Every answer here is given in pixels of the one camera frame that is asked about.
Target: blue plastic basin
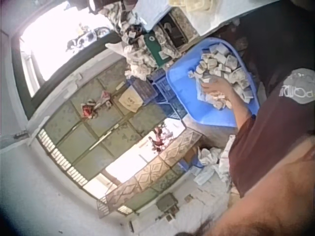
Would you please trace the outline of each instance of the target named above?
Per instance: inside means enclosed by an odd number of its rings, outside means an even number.
[[[224,44],[231,53],[238,59],[240,66],[244,69],[248,81],[250,83],[254,99],[251,100],[248,107],[252,114],[257,114],[259,110],[259,102],[256,95],[256,87],[252,81],[252,77],[247,71],[241,57],[237,51],[227,42],[218,38],[206,38],[189,52],[182,56],[167,72],[167,80],[174,90],[176,96],[191,115],[191,117],[200,124],[236,127],[233,112],[224,108],[219,111],[211,104],[197,100],[196,82],[188,77],[190,70],[195,71],[201,60],[202,50],[209,49],[213,44]]]

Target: maroon t-shirt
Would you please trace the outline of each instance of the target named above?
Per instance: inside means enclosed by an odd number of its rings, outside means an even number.
[[[290,151],[314,133],[315,74],[293,71],[241,127],[229,153],[230,174],[241,197]]]

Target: decorative tile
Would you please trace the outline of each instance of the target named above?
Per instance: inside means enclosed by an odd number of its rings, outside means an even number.
[[[141,207],[148,204],[150,201],[155,199],[158,196],[158,192],[148,188],[146,191],[142,193],[136,194],[133,198],[131,198],[129,201],[125,203],[125,206],[133,209],[133,210],[139,210]]]
[[[106,91],[113,93],[116,87],[126,80],[126,65],[126,59],[121,59],[98,76]]]
[[[159,193],[163,192],[173,183],[175,183],[177,179],[178,175],[175,174],[175,172],[173,172],[172,170],[169,170],[163,177],[161,177],[156,183],[154,183],[151,188]]]
[[[186,171],[183,170],[180,165],[177,163],[173,168],[172,170],[180,177],[182,176]]]
[[[114,161],[114,158],[100,146],[96,146],[74,168],[87,180],[91,180],[103,168]]]
[[[186,152],[202,137],[201,134],[187,128],[159,156],[169,166],[174,166]]]
[[[132,177],[130,180],[123,183],[121,186],[106,195],[109,211],[115,211],[117,208],[125,204],[125,202],[140,192],[141,189],[137,180]]]
[[[122,124],[115,129],[104,141],[106,148],[114,155],[120,157],[133,145],[135,145],[141,136],[137,134],[128,124]]]
[[[119,99],[120,99],[121,95],[119,96],[115,96],[113,101],[114,103],[117,105],[118,109],[124,114],[124,115],[127,115],[130,110],[128,110],[127,108],[125,108],[120,102],[119,102]]]
[[[70,163],[73,163],[95,142],[93,135],[84,124],[81,124],[58,146],[58,149]]]
[[[129,121],[142,137],[147,135],[153,128],[166,118],[163,110],[156,104],[150,103]]]
[[[102,109],[98,112],[98,117],[88,120],[89,126],[100,137],[105,131],[118,123],[123,117],[115,107],[109,110]]]
[[[73,103],[75,109],[80,113],[81,116],[83,116],[81,103],[86,103],[89,99],[94,99],[95,101],[98,101],[100,99],[102,91],[103,87],[98,82],[98,80],[92,79],[82,88],[80,88],[79,91],[76,92],[70,100]]]
[[[142,190],[145,190],[168,170],[169,167],[159,157],[156,157],[149,165],[138,172],[135,178]]]
[[[80,118],[73,106],[70,102],[66,102],[47,122],[44,129],[53,143],[56,144],[79,121]]]

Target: wall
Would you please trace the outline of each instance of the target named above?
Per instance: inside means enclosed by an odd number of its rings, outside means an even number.
[[[7,0],[1,3],[1,128],[0,139],[24,129],[32,133],[43,117],[52,114],[75,89],[95,73],[110,66],[121,56],[104,51],[80,68],[83,78],[72,85],[73,77],[65,80],[32,122],[28,122],[16,89],[13,75],[10,38],[27,18],[43,4],[59,0]],[[37,140],[29,147],[24,141],[0,150],[1,213],[22,235],[102,235],[123,236],[120,223],[124,217],[113,213],[98,218],[96,201],[80,190],[46,155]]]
[[[26,129],[27,119],[16,89],[9,38],[1,33],[1,136]]]
[[[124,235],[118,216],[100,220],[95,200],[57,169],[37,141],[0,158],[1,210],[21,235]]]
[[[165,219],[156,221],[161,212],[156,205],[151,205],[139,216],[132,216],[131,221],[136,236],[174,236],[176,233],[193,232],[209,217],[217,219],[226,209],[229,199],[227,186],[214,174],[203,186],[198,186],[194,176],[186,173],[167,192],[172,192],[178,200],[179,212],[176,220],[168,223]],[[189,203],[185,197],[191,194],[193,200]]]

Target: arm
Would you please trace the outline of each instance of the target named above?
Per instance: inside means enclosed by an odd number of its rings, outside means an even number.
[[[232,85],[224,78],[212,76],[210,83],[202,83],[205,93],[219,91],[223,93],[232,104],[233,113],[235,116],[238,130],[252,116],[245,102],[234,91]]]

